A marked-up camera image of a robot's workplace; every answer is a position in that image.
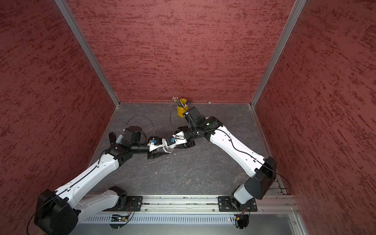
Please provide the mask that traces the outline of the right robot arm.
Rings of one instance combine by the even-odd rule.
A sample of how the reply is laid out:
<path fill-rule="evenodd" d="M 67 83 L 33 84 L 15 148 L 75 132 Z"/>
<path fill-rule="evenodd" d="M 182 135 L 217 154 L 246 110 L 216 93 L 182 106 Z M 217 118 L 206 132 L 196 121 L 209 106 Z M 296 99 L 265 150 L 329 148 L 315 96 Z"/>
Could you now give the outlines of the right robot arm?
<path fill-rule="evenodd" d="M 249 176 L 234 191 L 232 197 L 235 202 L 243 205 L 251 199 L 263 199 L 276 179 L 276 160 L 254 152 L 239 141 L 220 120 L 214 116 L 204 117 L 195 107 L 184 112 L 183 116 L 190 125 L 183 131 L 188 142 L 205 138 L 232 157 Z"/>

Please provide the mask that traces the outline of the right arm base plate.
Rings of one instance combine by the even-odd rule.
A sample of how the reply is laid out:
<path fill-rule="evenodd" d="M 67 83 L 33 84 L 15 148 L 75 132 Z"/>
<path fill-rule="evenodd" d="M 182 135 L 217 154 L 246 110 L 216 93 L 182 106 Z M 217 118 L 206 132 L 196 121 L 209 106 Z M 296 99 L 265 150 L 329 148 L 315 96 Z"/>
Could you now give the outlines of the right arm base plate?
<path fill-rule="evenodd" d="M 248 200 L 245 204 L 236 201 L 234 197 L 219 196 L 218 208 L 220 212 L 257 212 L 257 205 L 254 198 Z"/>

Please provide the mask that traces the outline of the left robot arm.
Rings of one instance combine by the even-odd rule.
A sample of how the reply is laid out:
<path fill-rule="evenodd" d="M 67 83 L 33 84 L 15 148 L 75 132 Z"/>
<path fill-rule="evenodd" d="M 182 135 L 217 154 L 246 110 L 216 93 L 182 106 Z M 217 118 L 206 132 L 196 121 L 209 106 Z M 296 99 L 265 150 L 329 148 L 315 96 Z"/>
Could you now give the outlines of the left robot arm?
<path fill-rule="evenodd" d="M 97 162 L 58 189 L 45 190 L 39 195 L 36 212 L 30 222 L 47 235 L 68 235 L 83 220 L 101 211 L 134 212 L 137 206 L 129 202 L 127 192 L 117 186 L 87 200 L 84 196 L 134 154 L 146 153 L 149 158 L 169 154 L 177 140 L 175 137 L 152 136 L 142 142 L 143 135 L 144 132 L 137 126 L 126 128 L 119 136 L 109 133 L 110 147 L 103 151 Z"/>

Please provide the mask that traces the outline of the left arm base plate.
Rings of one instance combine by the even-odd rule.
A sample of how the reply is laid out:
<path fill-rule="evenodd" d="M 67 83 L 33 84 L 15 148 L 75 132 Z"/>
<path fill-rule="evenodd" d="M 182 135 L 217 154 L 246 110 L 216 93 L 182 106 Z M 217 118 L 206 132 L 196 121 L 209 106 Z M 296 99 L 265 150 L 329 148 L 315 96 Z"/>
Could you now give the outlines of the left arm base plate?
<path fill-rule="evenodd" d="M 119 212 L 139 212 L 143 203 L 143 197 L 140 195 L 121 196 L 111 211 Z"/>

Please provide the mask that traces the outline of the small clear bottle white label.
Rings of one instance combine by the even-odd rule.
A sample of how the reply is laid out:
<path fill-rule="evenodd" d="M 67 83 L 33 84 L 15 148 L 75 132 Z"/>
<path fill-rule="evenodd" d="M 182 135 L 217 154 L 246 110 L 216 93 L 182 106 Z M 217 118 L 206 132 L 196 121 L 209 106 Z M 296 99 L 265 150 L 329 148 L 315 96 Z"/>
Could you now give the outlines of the small clear bottle white label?
<path fill-rule="evenodd" d="M 169 147 L 168 145 L 167 145 L 167 143 L 164 143 L 161 147 L 160 147 L 160 151 L 162 152 L 162 153 L 165 153 L 165 154 L 170 154 L 170 153 L 172 153 L 173 152 L 173 148 L 171 148 L 171 147 Z"/>

